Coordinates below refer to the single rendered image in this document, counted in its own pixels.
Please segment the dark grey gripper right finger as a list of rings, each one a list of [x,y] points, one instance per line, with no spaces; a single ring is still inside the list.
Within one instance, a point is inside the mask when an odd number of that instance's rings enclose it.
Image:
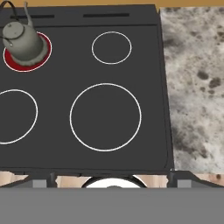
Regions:
[[[167,187],[175,187],[175,188],[196,188],[196,187],[214,187],[214,184],[202,180],[200,178],[196,178],[193,176],[182,176],[177,174],[176,172],[170,172],[167,175]]]

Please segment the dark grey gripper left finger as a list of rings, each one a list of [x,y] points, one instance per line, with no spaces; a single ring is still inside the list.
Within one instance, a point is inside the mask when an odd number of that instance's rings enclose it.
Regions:
[[[12,183],[15,187],[51,188],[56,186],[56,175],[54,172],[47,174],[32,174],[23,180]]]

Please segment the grey metal kettle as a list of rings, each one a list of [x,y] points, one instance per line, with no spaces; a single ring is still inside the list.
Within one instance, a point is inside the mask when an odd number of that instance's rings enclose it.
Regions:
[[[9,51],[12,59],[20,66],[34,66],[47,55],[47,43],[34,29],[32,18],[27,9],[27,2],[24,2],[27,24],[22,24],[19,21],[16,8],[9,0],[3,0],[0,3],[0,12],[6,4],[12,8],[15,21],[9,22],[3,28],[3,35],[1,36],[3,45]]]

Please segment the dark grey hob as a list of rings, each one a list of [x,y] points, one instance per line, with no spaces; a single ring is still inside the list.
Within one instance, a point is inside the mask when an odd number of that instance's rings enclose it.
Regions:
[[[151,5],[4,9],[52,43],[18,73],[0,45],[0,171],[167,173],[173,166],[160,18]]]

